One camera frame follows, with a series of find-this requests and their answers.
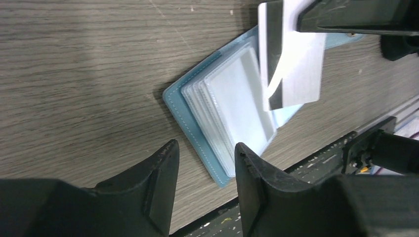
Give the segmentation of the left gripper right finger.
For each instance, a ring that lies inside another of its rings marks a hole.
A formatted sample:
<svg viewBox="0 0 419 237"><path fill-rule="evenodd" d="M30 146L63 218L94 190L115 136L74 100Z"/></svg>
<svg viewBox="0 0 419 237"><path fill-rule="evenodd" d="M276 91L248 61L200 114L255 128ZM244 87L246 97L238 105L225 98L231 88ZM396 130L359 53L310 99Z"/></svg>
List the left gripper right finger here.
<svg viewBox="0 0 419 237"><path fill-rule="evenodd" d="M302 230L268 237L416 237L419 180L400 175L335 175L305 191L311 198Z"/></svg>

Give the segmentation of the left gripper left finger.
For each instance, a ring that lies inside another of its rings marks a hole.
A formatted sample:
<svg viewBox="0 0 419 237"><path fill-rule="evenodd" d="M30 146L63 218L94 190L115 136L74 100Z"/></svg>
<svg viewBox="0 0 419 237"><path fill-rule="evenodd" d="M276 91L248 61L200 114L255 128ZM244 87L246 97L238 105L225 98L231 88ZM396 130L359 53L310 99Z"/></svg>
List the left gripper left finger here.
<svg viewBox="0 0 419 237"><path fill-rule="evenodd" d="M167 237L179 170L179 145L80 188L59 179L1 179L3 237Z"/></svg>

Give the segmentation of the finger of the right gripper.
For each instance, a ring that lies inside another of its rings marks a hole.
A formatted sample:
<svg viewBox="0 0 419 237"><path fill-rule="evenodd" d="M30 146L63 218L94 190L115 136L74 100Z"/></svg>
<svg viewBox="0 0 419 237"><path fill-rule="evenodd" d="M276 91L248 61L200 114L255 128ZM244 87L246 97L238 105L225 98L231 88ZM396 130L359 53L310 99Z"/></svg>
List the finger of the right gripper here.
<svg viewBox="0 0 419 237"><path fill-rule="evenodd" d="M298 16L299 32L418 36L417 0L316 0Z"/></svg>
<svg viewBox="0 0 419 237"><path fill-rule="evenodd" d="M399 60L410 54L419 54L418 36L381 36L380 50L389 61Z"/></svg>

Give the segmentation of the black and white card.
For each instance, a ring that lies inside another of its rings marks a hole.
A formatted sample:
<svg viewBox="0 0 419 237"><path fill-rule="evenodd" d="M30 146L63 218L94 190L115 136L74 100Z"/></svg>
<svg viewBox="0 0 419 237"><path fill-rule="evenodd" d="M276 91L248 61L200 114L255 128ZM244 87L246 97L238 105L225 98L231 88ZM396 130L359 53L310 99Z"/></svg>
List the black and white card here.
<svg viewBox="0 0 419 237"><path fill-rule="evenodd" d="M257 8L262 101L266 111L319 100L325 33L297 31L311 0L274 0Z"/></svg>

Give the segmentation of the blue leather card holder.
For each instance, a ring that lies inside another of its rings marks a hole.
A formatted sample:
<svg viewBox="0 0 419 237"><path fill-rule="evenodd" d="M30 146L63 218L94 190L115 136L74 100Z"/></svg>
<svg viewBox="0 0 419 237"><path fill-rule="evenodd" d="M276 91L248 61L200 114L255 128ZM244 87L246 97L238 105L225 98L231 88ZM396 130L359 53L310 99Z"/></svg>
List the blue leather card holder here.
<svg viewBox="0 0 419 237"><path fill-rule="evenodd" d="M207 57L163 92L163 99L219 187L235 177L234 147L247 144L262 154L295 113L320 97L326 49L359 41L361 34L311 33L308 70L313 89L299 99L264 109L258 60L258 27L253 27Z"/></svg>

